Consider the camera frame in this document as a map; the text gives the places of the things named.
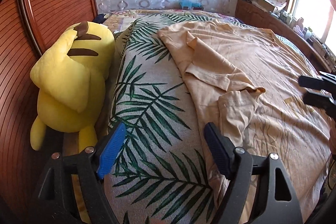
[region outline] screw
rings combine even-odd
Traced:
[[[51,155],[51,158],[52,158],[53,160],[55,160],[55,159],[58,159],[59,156],[60,156],[60,154],[59,154],[58,152],[55,152],[55,153],[53,153],[53,154]]]
[[[269,154],[269,157],[273,160],[277,160],[279,158],[278,154],[276,154],[276,153]]]
[[[244,153],[245,153],[245,150],[244,150],[244,148],[242,148],[242,147],[236,147],[236,152],[237,152],[238,154],[244,154]]]
[[[94,147],[88,146],[87,148],[85,148],[85,153],[91,154],[94,150],[95,150]]]

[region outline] yellow plush toy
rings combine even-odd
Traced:
[[[94,125],[104,103],[114,46],[107,27],[85,21],[69,27],[36,62],[30,72],[40,89],[30,132],[33,149],[41,148],[46,126],[79,131],[79,151],[96,144]]]

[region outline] cable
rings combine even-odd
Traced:
[[[327,184],[328,184],[328,187],[329,187],[329,189],[330,189],[331,191],[332,191],[333,189],[332,189],[331,186],[330,186],[330,183],[329,183],[329,177],[330,177],[330,173],[331,173],[331,170],[333,169],[334,164],[335,164],[335,161],[331,164],[330,170],[329,170],[328,175],[327,175]]]

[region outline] wooden cabinet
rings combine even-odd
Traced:
[[[309,59],[317,71],[330,72],[331,69],[320,54],[302,37],[295,33],[288,25],[274,18],[253,4],[238,0],[235,17],[247,25],[257,28],[271,29],[275,34],[290,40]]]

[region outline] tissue box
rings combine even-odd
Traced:
[[[287,2],[281,0],[257,0],[257,3],[268,12],[276,12],[286,7]]]

